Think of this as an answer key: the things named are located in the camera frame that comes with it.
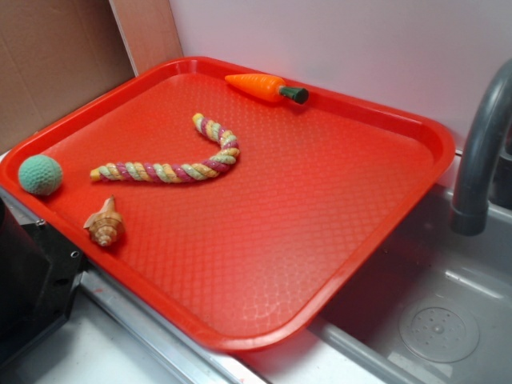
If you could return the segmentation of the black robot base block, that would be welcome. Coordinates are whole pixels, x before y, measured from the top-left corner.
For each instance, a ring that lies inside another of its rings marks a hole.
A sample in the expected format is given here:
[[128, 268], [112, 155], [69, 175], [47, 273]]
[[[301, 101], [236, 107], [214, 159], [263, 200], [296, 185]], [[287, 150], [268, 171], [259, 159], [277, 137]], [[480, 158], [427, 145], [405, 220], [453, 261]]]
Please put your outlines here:
[[69, 318], [83, 253], [49, 223], [19, 223], [1, 203], [1, 366]]

